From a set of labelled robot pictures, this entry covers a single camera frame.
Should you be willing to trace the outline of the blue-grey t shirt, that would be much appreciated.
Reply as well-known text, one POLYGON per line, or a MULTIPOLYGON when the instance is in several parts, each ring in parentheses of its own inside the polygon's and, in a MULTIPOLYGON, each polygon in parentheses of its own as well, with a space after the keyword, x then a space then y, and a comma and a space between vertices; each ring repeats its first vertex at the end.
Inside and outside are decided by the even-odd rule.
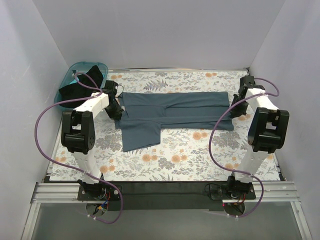
POLYGON ((121 129, 122 150, 130 152, 160 144, 162 129, 233 131, 229 95, 221 92, 131 93, 119 96, 124 108, 116 128, 121 129))

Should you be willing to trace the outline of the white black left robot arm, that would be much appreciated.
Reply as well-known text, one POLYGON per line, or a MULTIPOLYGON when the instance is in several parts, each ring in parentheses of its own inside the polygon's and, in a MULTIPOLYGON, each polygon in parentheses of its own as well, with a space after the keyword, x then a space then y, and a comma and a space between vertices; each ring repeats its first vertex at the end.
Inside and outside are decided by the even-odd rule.
POLYGON ((78 182, 82 185, 91 184, 89 194, 95 200, 103 199, 107 191, 106 187, 99 183, 101 172, 92 151, 96 141, 94 120, 103 111, 111 120, 121 119, 123 109, 116 100, 118 86, 115 81, 107 80, 102 92, 92 93, 92 98, 62 114, 61 144, 84 171, 84 176, 78 182))

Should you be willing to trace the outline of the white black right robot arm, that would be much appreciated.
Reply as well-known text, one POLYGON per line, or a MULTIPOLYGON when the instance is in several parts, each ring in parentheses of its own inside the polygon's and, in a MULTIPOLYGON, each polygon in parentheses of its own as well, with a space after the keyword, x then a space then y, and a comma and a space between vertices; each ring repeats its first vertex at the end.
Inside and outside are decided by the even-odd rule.
POLYGON ((248 194, 252 189, 253 175, 263 161, 284 145, 290 113, 276 107, 256 78, 246 75, 240 78, 238 94, 233 96, 231 117, 247 114, 250 106, 254 116, 249 127, 248 148, 237 171, 227 179, 226 192, 232 199, 248 194))

